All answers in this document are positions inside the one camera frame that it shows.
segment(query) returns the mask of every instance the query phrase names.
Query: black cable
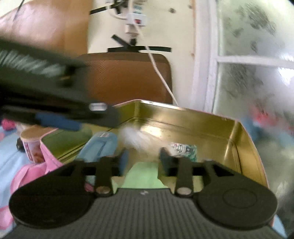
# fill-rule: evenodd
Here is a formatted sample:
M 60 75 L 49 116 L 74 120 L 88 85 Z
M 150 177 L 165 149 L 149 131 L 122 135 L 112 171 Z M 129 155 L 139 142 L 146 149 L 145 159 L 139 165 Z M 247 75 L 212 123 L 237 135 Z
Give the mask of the black cable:
M 128 3 L 128 0 L 122 0 L 122 1 L 119 1 L 119 2 L 114 1 L 114 4 L 110 5 L 110 8 L 115 8 L 116 13 L 120 14 L 121 12 L 120 12 L 119 8 L 121 6 L 122 7 L 127 7 L 127 3 Z M 98 13 L 98 12 L 102 12 L 102 11 L 105 11 L 105 10 L 107 10 L 106 7 L 96 8 L 96 9 L 90 11 L 90 15 Z
M 17 15 L 18 15 L 19 10 L 20 10 L 20 8 L 22 7 L 23 3 L 24 3 L 24 0 L 21 0 L 21 3 L 20 3 L 19 7 L 18 7 L 17 10 L 16 10 L 16 13 L 15 13 L 15 16 L 14 16 L 14 19 L 13 19 L 13 20 L 15 20 L 15 19 L 17 18 Z

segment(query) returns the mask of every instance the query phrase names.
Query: light blue fabric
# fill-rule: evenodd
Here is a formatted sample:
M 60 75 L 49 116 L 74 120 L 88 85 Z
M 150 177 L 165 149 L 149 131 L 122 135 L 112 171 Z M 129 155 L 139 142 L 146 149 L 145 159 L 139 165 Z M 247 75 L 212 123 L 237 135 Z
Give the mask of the light blue fabric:
M 85 144 L 76 159 L 98 162 L 101 157 L 113 155 L 117 147 L 117 136 L 111 132 L 98 132 Z M 95 184 L 95 176 L 86 176 L 86 181 Z
M 287 238 L 285 228 L 277 215 L 275 215 L 273 229 L 282 237 Z
M 0 142 L 0 208 L 5 207 L 10 199 L 10 185 L 16 173 L 30 163 L 25 153 L 21 153 L 16 148 L 18 135 L 15 131 L 4 131 L 0 127 L 0 132 L 5 133 L 6 137 Z M 0 235 L 7 233 L 7 230 L 0 230 Z

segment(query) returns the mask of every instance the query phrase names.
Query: pink object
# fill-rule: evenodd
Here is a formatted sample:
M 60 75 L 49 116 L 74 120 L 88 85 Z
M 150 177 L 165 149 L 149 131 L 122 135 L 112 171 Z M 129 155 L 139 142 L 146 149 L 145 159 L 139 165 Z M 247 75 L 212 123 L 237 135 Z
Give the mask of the pink object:
M 5 138 L 5 133 L 1 132 L 0 133 L 0 141 L 2 141 Z
M 13 223 L 13 217 L 8 206 L 0 208 L 0 219 L 0 230 L 6 230 Z
M 266 111 L 260 111 L 256 107 L 253 107 L 253 109 L 251 110 L 251 115 L 253 118 L 253 122 L 259 127 L 276 127 L 280 130 L 286 131 L 291 135 L 294 135 L 294 128 L 292 128 L 290 123 L 282 117 L 277 117 L 275 114 L 270 114 Z
M 1 122 L 1 125 L 4 130 L 13 130 L 15 129 L 15 123 L 14 121 L 8 120 L 8 119 L 3 119 Z
M 13 194 L 18 188 L 26 185 L 27 183 L 44 176 L 45 174 L 61 167 L 63 163 L 59 162 L 53 154 L 49 151 L 46 145 L 42 142 L 42 138 L 47 134 L 55 131 L 52 130 L 46 134 L 44 134 L 40 139 L 40 149 L 44 156 L 44 163 L 31 163 L 23 166 L 17 174 L 14 176 L 11 186 L 10 192 Z M 93 186 L 86 183 L 85 190 L 88 192 L 93 192 Z M 13 223 L 13 217 L 9 211 L 8 206 L 0 208 L 0 230 L 7 229 Z

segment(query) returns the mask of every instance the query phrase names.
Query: pink cloth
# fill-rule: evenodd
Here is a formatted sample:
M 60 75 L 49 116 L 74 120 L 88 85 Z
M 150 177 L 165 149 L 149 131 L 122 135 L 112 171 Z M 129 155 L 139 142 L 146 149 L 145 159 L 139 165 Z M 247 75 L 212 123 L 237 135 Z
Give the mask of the pink cloth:
M 63 164 L 59 162 L 53 154 L 49 151 L 49 149 L 45 146 L 42 142 L 42 138 L 45 136 L 43 135 L 40 139 L 40 149 L 43 153 L 45 162 L 43 163 L 31 163 L 28 165 L 23 166 L 17 174 L 14 176 L 11 186 L 10 192 L 13 194 L 18 188 L 26 185 L 27 183 L 44 176 L 45 174 L 61 167 Z M 93 191 L 93 186 L 86 183 L 85 190 L 88 192 Z M 5 206 L 0 208 L 0 230 L 6 230 L 11 224 L 13 223 L 13 217 L 9 211 L 9 207 Z
M 1 125 L 4 130 L 12 130 L 15 129 L 15 123 L 12 120 L 3 119 Z

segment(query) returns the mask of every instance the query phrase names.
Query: blue object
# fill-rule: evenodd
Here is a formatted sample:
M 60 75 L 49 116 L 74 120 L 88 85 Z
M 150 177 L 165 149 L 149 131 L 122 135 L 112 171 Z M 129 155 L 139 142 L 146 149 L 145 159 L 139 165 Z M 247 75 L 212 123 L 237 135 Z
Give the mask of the blue object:
M 111 156 L 117 148 L 118 139 L 114 133 L 98 132 L 96 133 L 80 151 L 77 159 L 83 159 L 85 162 L 98 162 L 101 157 Z M 121 156 L 119 170 L 123 173 L 128 161 L 128 151 Z M 94 185 L 95 176 L 87 176 L 87 182 Z
M 53 113 L 36 113 L 35 118 L 40 120 L 40 124 L 44 127 L 54 127 L 64 130 L 79 131 L 82 124 L 80 122 L 67 119 L 62 115 Z
M 242 118 L 241 119 L 242 125 L 245 127 L 247 132 L 249 133 L 251 139 L 253 142 L 259 139 L 262 133 L 262 129 L 260 127 L 257 127 L 253 124 L 252 119 L 250 118 Z
M 287 238 L 285 228 L 277 215 L 274 217 L 273 229 L 279 233 L 282 237 Z

